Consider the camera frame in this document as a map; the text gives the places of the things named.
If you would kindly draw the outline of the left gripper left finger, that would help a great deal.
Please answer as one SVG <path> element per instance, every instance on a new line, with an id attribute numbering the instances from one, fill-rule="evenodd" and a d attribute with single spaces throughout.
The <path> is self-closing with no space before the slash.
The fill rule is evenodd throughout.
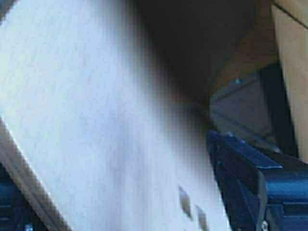
<path id="1" fill-rule="evenodd" d="M 3 166 L 0 166 L 0 229 L 2 231 L 46 230 L 44 223 Z"/>

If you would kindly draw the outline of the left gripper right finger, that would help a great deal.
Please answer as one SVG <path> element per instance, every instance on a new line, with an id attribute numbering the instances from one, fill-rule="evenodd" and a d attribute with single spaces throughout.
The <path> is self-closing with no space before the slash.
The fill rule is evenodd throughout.
<path id="1" fill-rule="evenodd" d="M 305 231 L 308 166 L 216 131 L 207 150 L 233 231 Z"/>

